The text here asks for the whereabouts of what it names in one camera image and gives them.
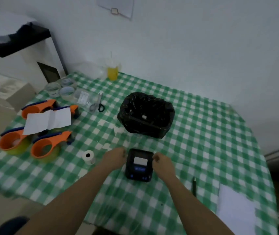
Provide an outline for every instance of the pen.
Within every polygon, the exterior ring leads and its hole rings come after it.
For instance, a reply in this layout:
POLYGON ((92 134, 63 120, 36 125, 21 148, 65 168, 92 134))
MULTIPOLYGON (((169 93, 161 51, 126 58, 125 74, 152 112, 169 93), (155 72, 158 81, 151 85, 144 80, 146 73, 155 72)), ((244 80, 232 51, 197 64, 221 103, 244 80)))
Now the pen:
POLYGON ((197 190, 197 187, 196 187, 196 177, 193 177, 193 181, 192 181, 192 193, 193 193, 193 196, 195 196, 197 198, 197 194, 196 194, 196 190, 197 190))

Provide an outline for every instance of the table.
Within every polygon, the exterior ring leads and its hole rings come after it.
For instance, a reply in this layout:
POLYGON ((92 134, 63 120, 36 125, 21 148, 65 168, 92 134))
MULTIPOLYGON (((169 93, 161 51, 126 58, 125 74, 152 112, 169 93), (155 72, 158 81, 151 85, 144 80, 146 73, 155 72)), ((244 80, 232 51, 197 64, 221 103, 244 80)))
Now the table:
MULTIPOLYGON (((78 87, 102 91, 103 113, 83 111, 69 129, 76 134, 72 145, 63 147, 52 163, 34 160, 28 149, 19 157, 0 152, 0 193, 24 197, 43 205, 71 186, 93 166, 87 166, 78 153, 93 150, 99 162, 110 148, 124 146, 160 151, 169 156, 180 181, 191 189, 197 178, 197 198, 216 212, 219 185, 243 193, 256 205, 256 234, 276 234, 276 200, 270 173, 259 146, 244 120, 223 102, 210 100, 160 84, 119 73, 118 80, 87 80, 83 74, 70 75, 78 87), (123 99, 141 91, 172 102, 175 118, 163 139, 132 134, 117 120, 123 99)), ((41 91, 32 102, 48 99, 41 91)), ((57 98, 61 105, 66 101, 57 98)), ((23 126, 18 113, 8 128, 23 126)), ((165 184, 153 173, 151 182, 126 179, 125 167, 105 180, 85 222, 123 234, 184 234, 184 229, 165 184)))

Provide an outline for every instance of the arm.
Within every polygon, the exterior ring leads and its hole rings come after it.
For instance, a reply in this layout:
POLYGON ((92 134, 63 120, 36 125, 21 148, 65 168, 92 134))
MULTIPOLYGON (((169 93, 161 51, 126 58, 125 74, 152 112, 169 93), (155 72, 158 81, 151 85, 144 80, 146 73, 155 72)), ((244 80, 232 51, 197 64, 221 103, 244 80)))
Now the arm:
POLYGON ((124 148, 106 152, 93 170, 32 216, 16 235, 75 234, 107 176, 125 162, 124 148))
POLYGON ((175 175, 175 169, 170 158, 161 153, 156 153, 153 156, 153 169, 167 185, 187 234, 234 235, 214 213, 196 199, 180 182, 175 175))

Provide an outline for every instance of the black label printer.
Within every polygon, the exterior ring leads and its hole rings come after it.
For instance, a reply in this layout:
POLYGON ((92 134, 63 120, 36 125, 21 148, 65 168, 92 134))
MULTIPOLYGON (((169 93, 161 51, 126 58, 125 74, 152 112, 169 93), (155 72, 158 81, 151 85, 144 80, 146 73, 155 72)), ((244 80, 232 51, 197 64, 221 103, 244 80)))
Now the black label printer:
POLYGON ((131 180, 150 182, 153 174, 153 153, 130 149, 126 161, 125 176, 131 180))

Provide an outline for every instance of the trash bin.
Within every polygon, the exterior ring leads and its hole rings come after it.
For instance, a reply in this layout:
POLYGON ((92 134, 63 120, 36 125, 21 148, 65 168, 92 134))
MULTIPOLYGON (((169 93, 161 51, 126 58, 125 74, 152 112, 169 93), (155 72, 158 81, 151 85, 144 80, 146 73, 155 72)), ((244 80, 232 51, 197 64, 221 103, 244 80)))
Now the trash bin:
POLYGON ((163 138, 171 128, 175 111, 163 99, 141 92, 128 95, 118 113, 118 120, 130 133, 163 138))

